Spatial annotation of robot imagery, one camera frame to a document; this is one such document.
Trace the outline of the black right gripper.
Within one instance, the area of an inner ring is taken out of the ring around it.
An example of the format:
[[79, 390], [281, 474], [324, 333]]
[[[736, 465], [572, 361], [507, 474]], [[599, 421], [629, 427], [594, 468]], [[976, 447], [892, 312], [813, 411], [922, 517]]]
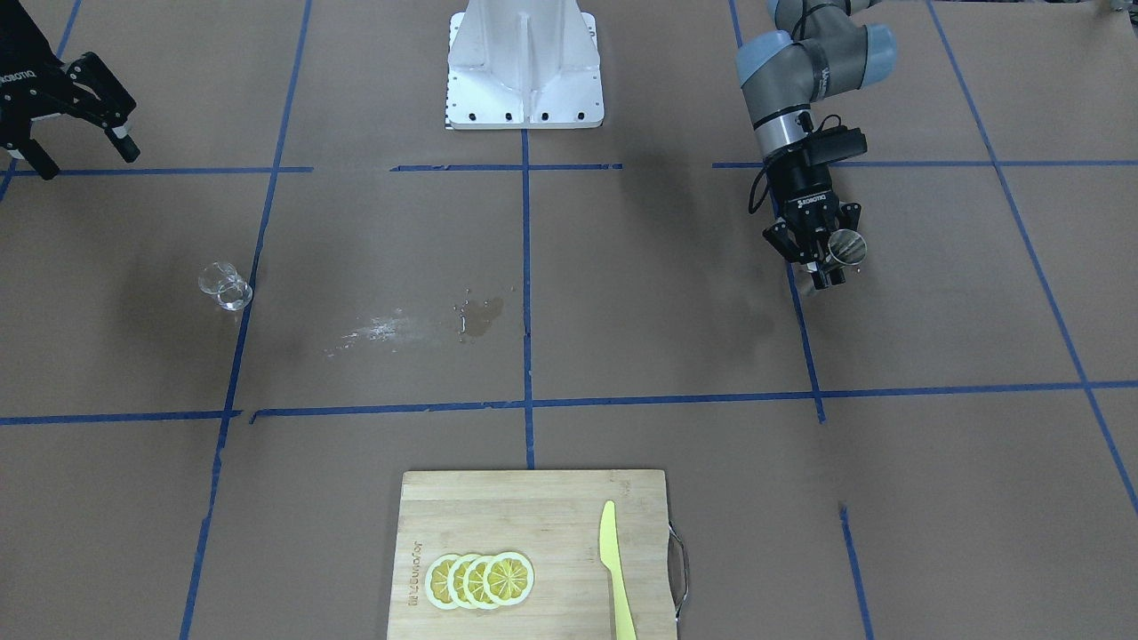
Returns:
[[137, 101], [106, 61], [96, 52], [81, 54], [61, 73], [64, 61], [28, 9], [20, 1], [3, 1], [1, 13], [3, 150], [28, 163], [42, 180], [52, 180], [60, 167], [32, 139], [32, 123], [71, 115], [101, 128], [122, 159], [135, 162], [140, 150], [130, 136], [130, 116]]

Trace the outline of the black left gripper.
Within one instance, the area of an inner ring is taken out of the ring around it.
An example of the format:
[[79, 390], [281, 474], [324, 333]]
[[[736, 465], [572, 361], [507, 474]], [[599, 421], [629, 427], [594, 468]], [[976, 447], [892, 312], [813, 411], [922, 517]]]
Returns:
[[826, 287], [846, 284], [843, 270], [864, 260], [864, 236], [858, 232], [861, 203], [838, 207], [828, 167], [805, 165], [802, 147], [786, 147], [765, 158], [765, 177], [772, 187], [775, 223], [762, 238], [789, 264], [810, 264], [813, 252], [798, 243], [825, 243], [820, 279]]

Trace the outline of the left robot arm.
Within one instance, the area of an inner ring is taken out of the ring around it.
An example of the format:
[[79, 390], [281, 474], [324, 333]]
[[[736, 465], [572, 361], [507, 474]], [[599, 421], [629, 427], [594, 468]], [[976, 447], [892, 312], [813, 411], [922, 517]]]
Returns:
[[885, 24], [853, 20], [869, 8], [867, 1], [772, 1], [767, 8], [775, 28], [736, 54], [762, 161], [748, 210], [772, 203], [765, 241], [785, 263], [805, 268], [820, 292], [846, 284], [846, 269], [866, 256], [858, 230], [861, 206], [838, 197], [830, 167], [864, 155], [869, 143], [861, 129], [838, 116], [828, 125], [814, 116], [813, 106], [885, 81], [894, 72], [898, 44]]

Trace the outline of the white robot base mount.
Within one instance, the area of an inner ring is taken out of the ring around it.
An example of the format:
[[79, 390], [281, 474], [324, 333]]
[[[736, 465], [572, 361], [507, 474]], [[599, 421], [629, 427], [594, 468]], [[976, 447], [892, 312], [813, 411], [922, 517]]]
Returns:
[[603, 125], [597, 20], [577, 1], [470, 1], [448, 36], [448, 130]]

